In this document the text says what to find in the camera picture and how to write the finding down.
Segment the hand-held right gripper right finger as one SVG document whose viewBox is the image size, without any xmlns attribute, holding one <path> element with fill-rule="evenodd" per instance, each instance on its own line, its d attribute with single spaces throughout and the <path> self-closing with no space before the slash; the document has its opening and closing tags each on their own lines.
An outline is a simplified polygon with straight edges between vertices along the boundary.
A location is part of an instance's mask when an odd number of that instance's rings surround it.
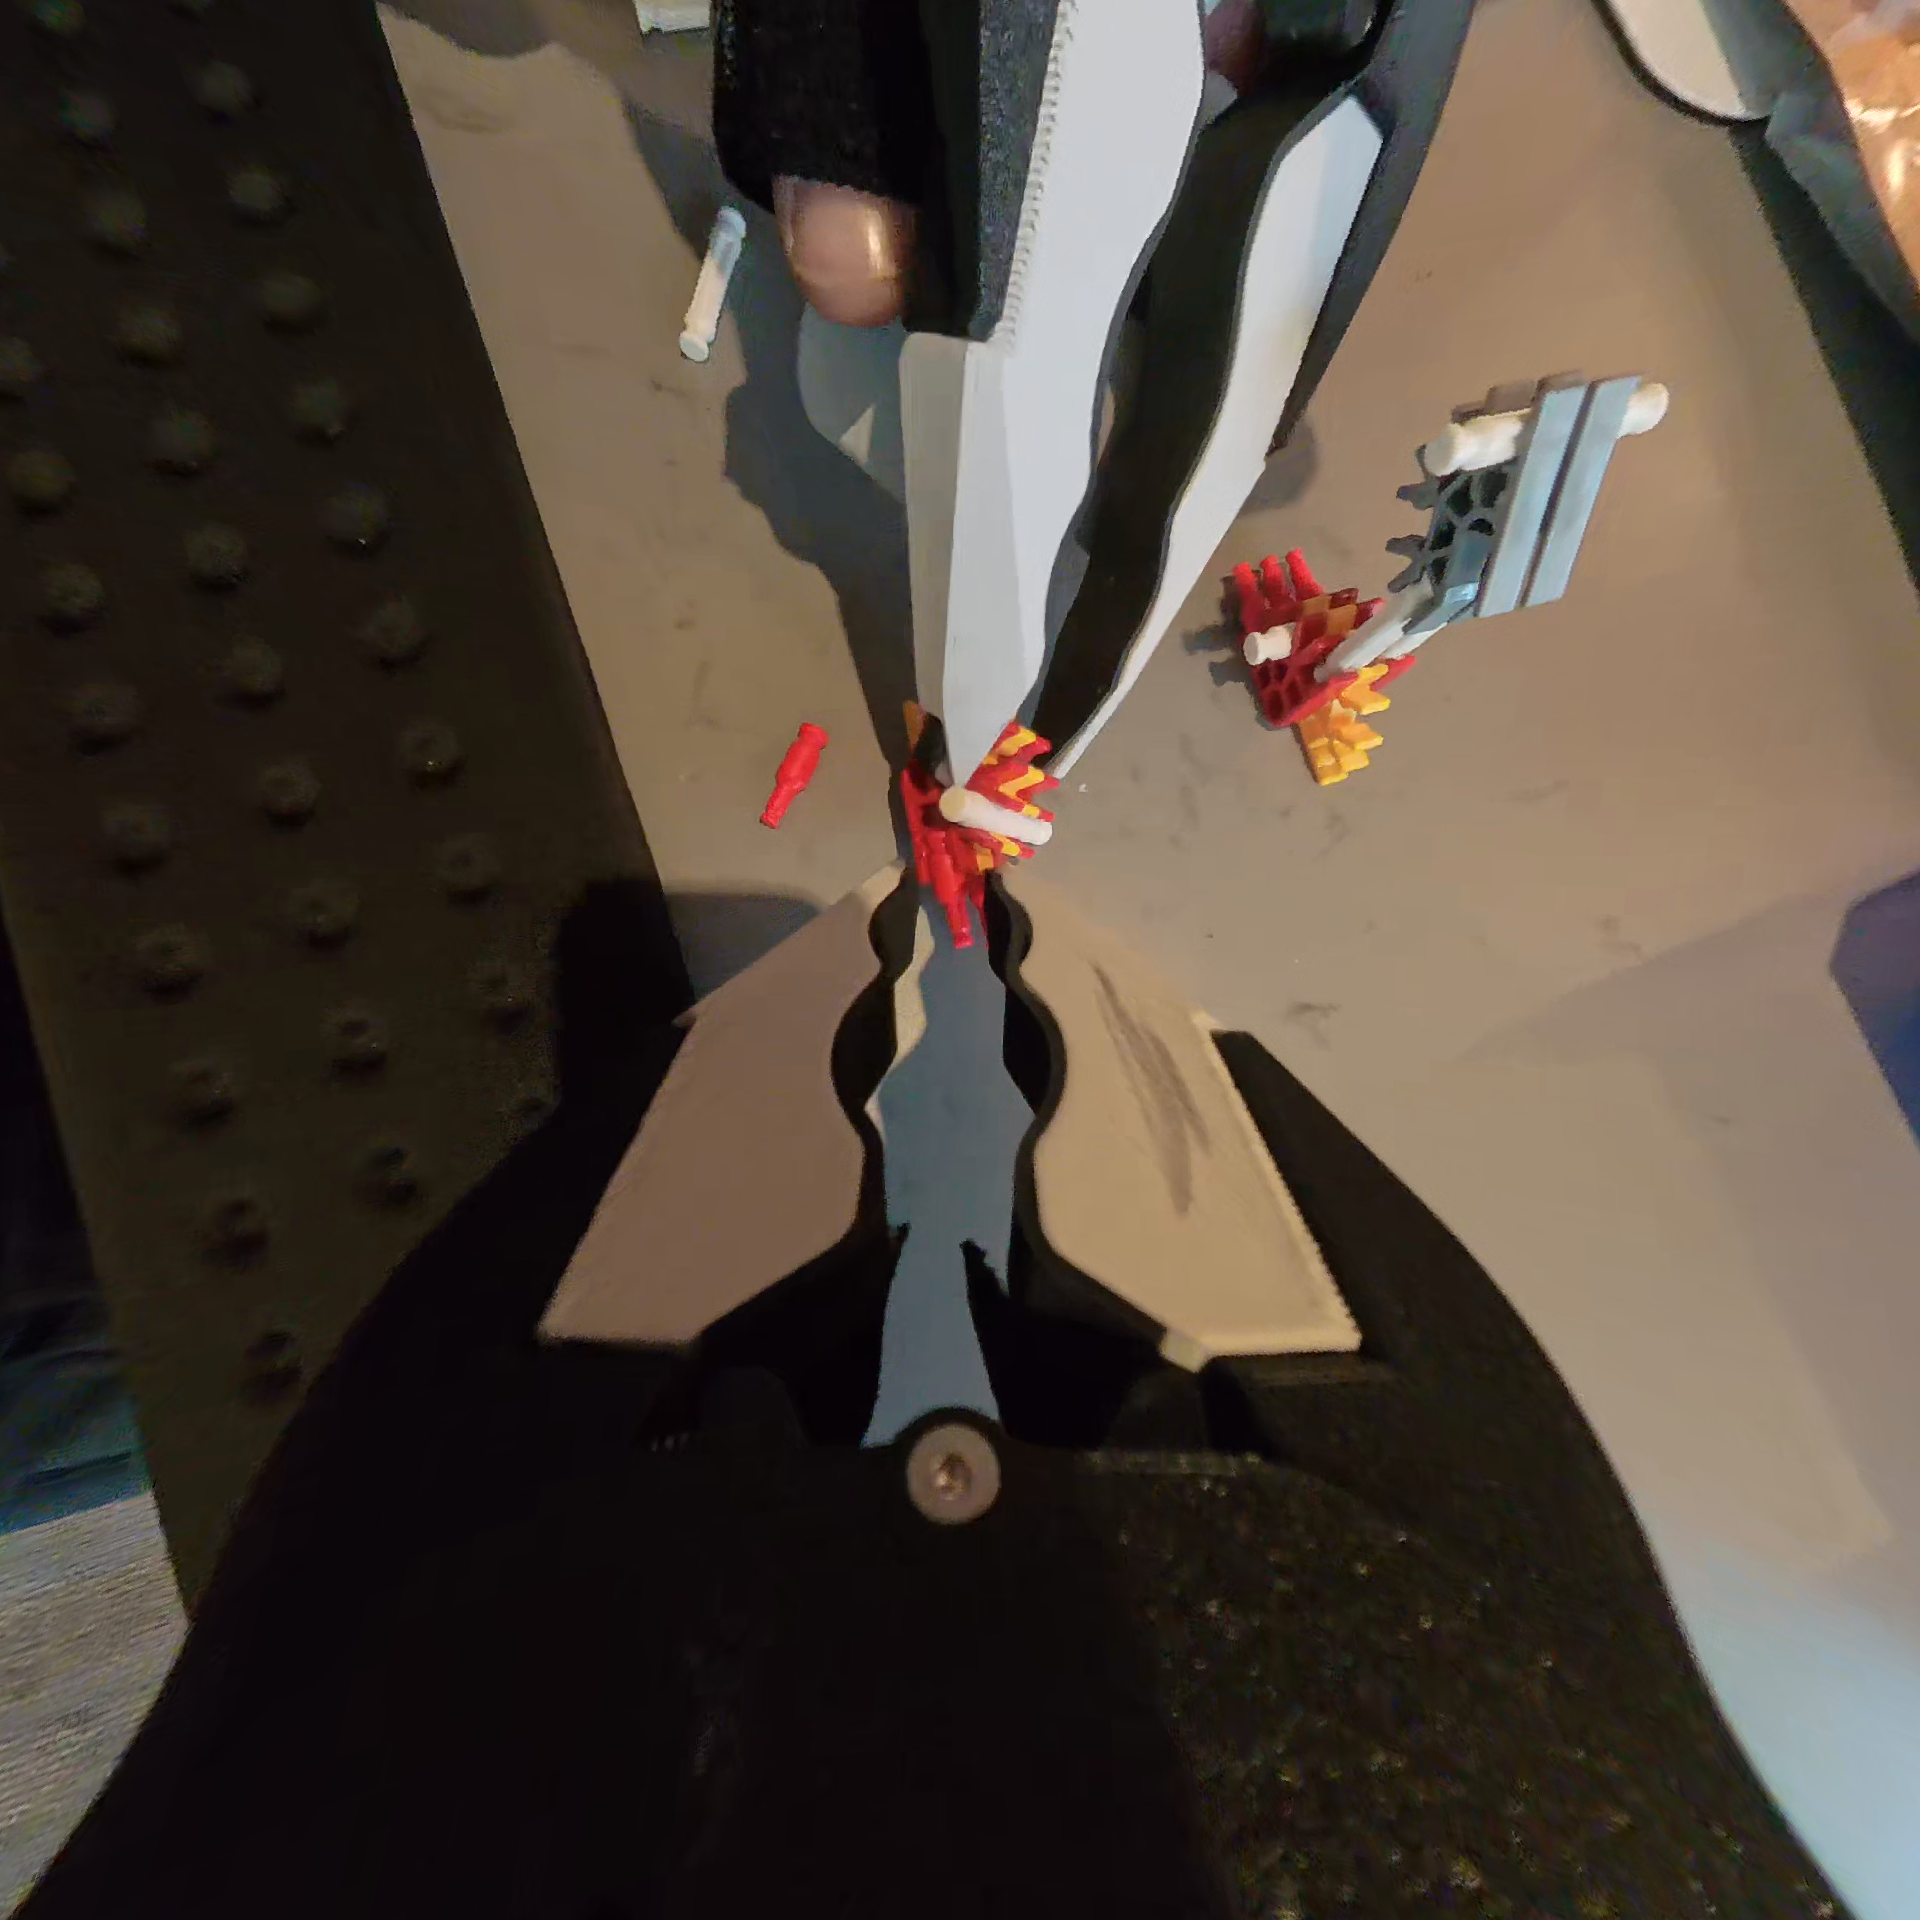
<svg viewBox="0 0 1920 1920">
<path fill-rule="evenodd" d="M 1038 1302 L 1203 1372 L 1354 1356 L 1359 1323 L 1223 1050 L 1226 1029 L 1063 887 L 995 891 L 1002 1060 L 1031 1122 Z"/>
</svg>

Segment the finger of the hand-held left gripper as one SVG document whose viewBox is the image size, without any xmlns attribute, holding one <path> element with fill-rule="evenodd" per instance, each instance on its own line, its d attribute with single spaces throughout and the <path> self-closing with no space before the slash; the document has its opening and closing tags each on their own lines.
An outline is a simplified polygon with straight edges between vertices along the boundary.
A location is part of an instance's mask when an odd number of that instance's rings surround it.
<svg viewBox="0 0 1920 1920">
<path fill-rule="evenodd" d="M 948 328 L 897 360 L 919 699 L 954 784 L 1042 678 L 1121 317 L 1188 167 L 1200 3 L 928 3 Z"/>
<path fill-rule="evenodd" d="M 1257 486 L 1386 137 L 1359 97 L 1244 97 L 1195 137 L 1036 730 L 1068 769 Z"/>
</svg>

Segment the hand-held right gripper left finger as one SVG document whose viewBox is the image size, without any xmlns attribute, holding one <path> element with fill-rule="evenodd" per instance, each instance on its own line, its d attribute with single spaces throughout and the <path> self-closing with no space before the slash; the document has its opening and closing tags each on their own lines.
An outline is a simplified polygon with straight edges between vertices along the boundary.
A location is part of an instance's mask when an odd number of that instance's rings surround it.
<svg viewBox="0 0 1920 1920">
<path fill-rule="evenodd" d="M 915 871 L 880 867 L 678 1018 L 543 1338 L 696 1345 L 884 1228 L 874 1097 L 919 914 Z"/>
</svg>

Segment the yellow fan connector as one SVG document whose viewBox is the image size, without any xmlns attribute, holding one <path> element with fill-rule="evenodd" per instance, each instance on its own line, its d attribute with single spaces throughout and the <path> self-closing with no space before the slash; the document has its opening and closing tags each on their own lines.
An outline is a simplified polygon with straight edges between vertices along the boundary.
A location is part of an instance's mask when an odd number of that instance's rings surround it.
<svg viewBox="0 0 1920 1920">
<path fill-rule="evenodd" d="M 1022 720 L 1006 723 L 969 779 L 943 784 L 934 776 L 940 728 L 915 702 L 905 716 L 911 753 L 900 769 L 900 805 L 920 880 L 930 880 L 938 836 L 961 876 L 1026 863 L 1051 841 L 1049 797 L 1057 779 L 1046 767 L 1051 745 L 1038 730 Z"/>
</svg>

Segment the small red toy assembly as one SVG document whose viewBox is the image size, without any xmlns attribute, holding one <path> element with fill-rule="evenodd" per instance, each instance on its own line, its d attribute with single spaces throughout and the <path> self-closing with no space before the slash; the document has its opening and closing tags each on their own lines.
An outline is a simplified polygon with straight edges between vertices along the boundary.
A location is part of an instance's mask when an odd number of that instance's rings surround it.
<svg viewBox="0 0 1920 1920">
<path fill-rule="evenodd" d="M 1386 609 L 1386 599 L 1362 596 L 1354 588 L 1322 588 L 1306 555 L 1290 549 L 1236 564 L 1226 580 L 1226 609 L 1236 619 L 1262 718 L 1273 730 L 1292 730 L 1310 776 L 1327 785 L 1365 769 L 1381 747 L 1371 718 L 1390 705 L 1386 688 L 1414 659 L 1378 659 L 1336 668 L 1328 678 L 1318 678 L 1318 666 Z"/>
</svg>

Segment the person's left hand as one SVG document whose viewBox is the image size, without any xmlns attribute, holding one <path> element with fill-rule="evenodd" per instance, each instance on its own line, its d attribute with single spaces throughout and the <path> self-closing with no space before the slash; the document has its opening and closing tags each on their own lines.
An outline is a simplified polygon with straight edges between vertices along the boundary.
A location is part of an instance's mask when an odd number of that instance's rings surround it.
<svg viewBox="0 0 1920 1920">
<path fill-rule="evenodd" d="M 831 324 L 889 327 L 905 317 L 919 210 L 843 181 L 775 178 L 783 262 L 802 300 Z"/>
</svg>

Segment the white document stand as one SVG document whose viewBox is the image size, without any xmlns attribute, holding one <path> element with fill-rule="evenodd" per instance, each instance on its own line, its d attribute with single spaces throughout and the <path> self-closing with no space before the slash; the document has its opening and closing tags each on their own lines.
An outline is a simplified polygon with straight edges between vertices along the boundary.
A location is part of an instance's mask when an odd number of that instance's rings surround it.
<svg viewBox="0 0 1920 1920">
<path fill-rule="evenodd" d="M 1774 3 L 1597 3 L 1624 58 L 1668 105 L 1716 125 L 1761 125 L 1780 97 L 1791 38 Z"/>
</svg>

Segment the shiny plastic bag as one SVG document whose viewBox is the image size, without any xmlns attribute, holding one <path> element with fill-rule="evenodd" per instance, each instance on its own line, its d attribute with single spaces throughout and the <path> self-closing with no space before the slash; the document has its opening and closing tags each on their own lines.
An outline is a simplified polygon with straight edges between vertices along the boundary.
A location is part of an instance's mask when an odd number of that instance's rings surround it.
<svg viewBox="0 0 1920 1920">
<path fill-rule="evenodd" d="M 1918 331 L 1918 3 L 1787 3 L 1806 55 L 1768 144 L 1834 248 Z"/>
</svg>

